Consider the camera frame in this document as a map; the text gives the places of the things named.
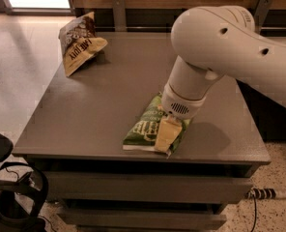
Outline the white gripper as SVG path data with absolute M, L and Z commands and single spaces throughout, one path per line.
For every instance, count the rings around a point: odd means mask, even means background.
M 162 117 L 160 120 L 155 143 L 157 151 L 162 153 L 168 152 L 170 146 L 182 131 L 182 122 L 179 119 L 193 118 L 205 102 L 205 99 L 186 100 L 178 96 L 169 84 L 164 86 L 161 105 L 164 111 L 172 116 Z

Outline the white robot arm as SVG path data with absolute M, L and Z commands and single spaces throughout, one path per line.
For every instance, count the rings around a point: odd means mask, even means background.
M 164 86 L 155 150 L 168 154 L 209 89 L 224 75 L 238 79 L 286 108 L 286 44 L 255 32 L 251 13 L 240 6 L 196 7 L 171 29 L 177 59 Z

